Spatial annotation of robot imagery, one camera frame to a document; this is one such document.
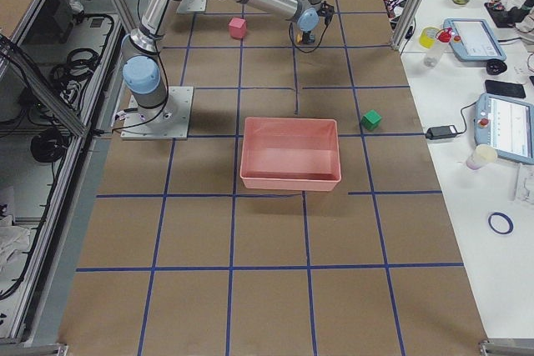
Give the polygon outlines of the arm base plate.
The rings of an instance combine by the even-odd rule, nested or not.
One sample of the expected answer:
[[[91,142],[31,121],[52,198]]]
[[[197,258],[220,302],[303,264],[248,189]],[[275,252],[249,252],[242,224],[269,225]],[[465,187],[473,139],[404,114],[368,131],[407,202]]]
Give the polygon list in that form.
[[[120,137],[124,140],[186,140],[194,97],[193,87],[170,86],[164,107],[152,110],[140,108],[133,95],[128,107],[135,108],[127,113]]]
[[[204,13],[207,0],[182,0],[177,7],[177,14]]]

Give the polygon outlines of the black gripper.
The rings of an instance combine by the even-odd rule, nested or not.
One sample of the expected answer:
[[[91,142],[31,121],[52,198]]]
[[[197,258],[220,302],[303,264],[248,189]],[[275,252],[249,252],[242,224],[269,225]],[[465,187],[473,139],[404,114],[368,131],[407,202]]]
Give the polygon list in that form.
[[[318,10],[318,16],[324,19],[324,24],[329,25],[335,15],[335,8],[327,2],[322,2]]]

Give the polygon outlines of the green cube near arm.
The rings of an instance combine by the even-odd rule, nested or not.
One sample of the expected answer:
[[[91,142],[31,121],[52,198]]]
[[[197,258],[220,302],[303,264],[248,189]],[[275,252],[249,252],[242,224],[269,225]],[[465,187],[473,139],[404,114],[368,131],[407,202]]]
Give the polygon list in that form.
[[[382,116],[376,110],[371,109],[362,115],[360,125],[368,131],[374,131],[379,127],[381,121]]]

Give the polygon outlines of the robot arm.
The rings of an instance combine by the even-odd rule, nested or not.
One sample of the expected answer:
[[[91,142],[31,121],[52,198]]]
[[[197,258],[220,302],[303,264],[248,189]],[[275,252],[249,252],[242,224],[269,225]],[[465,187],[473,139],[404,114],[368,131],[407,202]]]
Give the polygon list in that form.
[[[139,25],[122,43],[123,80],[137,103],[141,126],[173,117],[167,79],[161,71],[158,43],[183,0],[150,0]],[[306,38],[320,22],[330,23],[334,7],[325,0],[233,0],[278,15],[295,24]]]

